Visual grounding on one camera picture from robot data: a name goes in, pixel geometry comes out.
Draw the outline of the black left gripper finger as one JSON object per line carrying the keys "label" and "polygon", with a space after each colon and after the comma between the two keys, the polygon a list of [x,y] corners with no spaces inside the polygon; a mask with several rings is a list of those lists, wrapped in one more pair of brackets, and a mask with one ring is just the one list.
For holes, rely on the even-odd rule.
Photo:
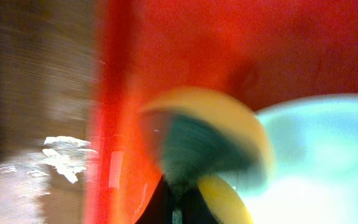
{"label": "black left gripper finger", "polygon": [[218,224],[198,188],[176,198],[162,177],[136,224]]}

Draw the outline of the green yellow sponge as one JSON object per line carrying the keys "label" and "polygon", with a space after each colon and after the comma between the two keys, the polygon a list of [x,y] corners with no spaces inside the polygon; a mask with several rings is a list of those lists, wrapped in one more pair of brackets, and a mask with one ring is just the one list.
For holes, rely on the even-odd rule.
{"label": "green yellow sponge", "polygon": [[245,203],[222,178],[245,172],[245,180],[259,188],[273,176],[272,143],[250,108],[218,91],[179,88],[144,105],[139,125],[176,198],[198,188],[219,223],[252,223]]}

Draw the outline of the light blue plate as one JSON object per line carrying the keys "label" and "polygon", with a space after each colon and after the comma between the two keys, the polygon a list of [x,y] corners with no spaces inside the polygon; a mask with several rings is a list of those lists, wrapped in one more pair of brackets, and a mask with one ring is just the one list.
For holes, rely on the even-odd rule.
{"label": "light blue plate", "polygon": [[259,110],[273,145],[273,179],[222,178],[255,223],[358,224],[358,94],[320,95]]}

